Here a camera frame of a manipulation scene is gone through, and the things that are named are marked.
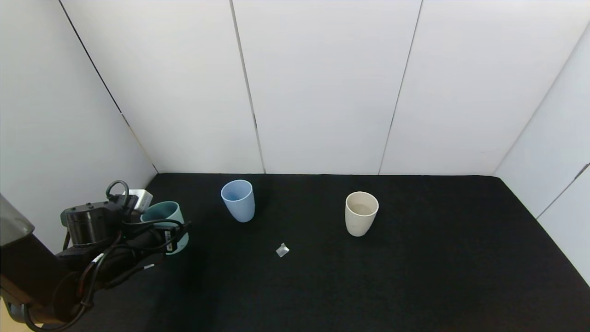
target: white wall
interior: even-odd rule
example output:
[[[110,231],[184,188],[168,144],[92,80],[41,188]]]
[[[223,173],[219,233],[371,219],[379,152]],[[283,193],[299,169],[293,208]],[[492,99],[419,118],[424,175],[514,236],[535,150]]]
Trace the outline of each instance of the white wall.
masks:
[[[234,5],[267,171],[377,174],[420,0]]]
[[[60,213],[155,174],[59,3],[0,2],[0,191],[61,250]]]
[[[160,172],[262,172],[228,1],[64,6]]]
[[[539,223],[590,285],[590,170],[559,196]]]
[[[381,174],[500,164],[590,20],[590,1],[424,0]]]
[[[590,162],[590,27],[495,175],[535,217]]]

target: clear plastic piece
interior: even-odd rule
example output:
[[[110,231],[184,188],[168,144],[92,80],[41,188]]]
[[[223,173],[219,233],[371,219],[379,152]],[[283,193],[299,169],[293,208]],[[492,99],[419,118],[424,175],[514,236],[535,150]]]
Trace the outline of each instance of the clear plastic piece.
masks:
[[[287,248],[287,246],[284,243],[281,243],[281,246],[278,247],[276,252],[279,257],[283,257],[287,252],[289,252],[289,248]]]

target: black felt surface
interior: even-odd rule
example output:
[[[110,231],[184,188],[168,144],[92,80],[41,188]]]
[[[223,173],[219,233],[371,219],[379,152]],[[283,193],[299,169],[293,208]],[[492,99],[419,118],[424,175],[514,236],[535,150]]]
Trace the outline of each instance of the black felt surface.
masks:
[[[250,180],[256,216],[219,196]],[[590,288],[494,177],[160,174],[196,225],[71,331],[590,331]],[[344,203],[380,204],[352,237]],[[284,242],[291,251],[279,258]]]

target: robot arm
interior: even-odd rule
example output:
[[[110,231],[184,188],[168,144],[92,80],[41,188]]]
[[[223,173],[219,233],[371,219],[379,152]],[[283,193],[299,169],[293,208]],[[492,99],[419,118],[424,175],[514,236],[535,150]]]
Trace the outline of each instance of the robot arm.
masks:
[[[125,186],[124,195],[110,194],[117,183]],[[32,234],[34,226],[0,196],[0,291],[12,319],[34,331],[63,331],[92,308],[97,290],[144,270],[135,267],[144,258],[176,250],[190,223],[141,222],[151,197],[115,181],[107,200],[64,210],[64,250],[53,255]],[[176,226],[154,226],[164,221]],[[47,329],[34,323],[62,325]]]

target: cup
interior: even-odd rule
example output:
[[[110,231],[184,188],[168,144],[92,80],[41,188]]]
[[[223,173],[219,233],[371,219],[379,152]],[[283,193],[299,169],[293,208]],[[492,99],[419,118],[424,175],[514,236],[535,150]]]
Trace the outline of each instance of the cup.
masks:
[[[379,201],[364,191],[354,192],[346,198],[346,230],[352,236],[363,236],[369,230],[379,210]]]
[[[246,180],[228,182],[221,189],[221,198],[231,215],[241,223],[254,217],[254,191]]]
[[[175,201],[163,201],[158,204],[154,204],[147,208],[144,214],[141,216],[142,222],[150,222],[152,220],[157,219],[171,219],[176,220],[177,222],[184,223],[184,218],[182,217],[181,207]],[[177,226],[175,223],[157,223],[154,224],[154,227],[158,226]],[[178,241],[177,246],[178,248],[171,252],[167,253],[167,255],[174,255],[175,253],[179,253],[186,245],[188,244],[188,233],[184,234],[184,236]]]

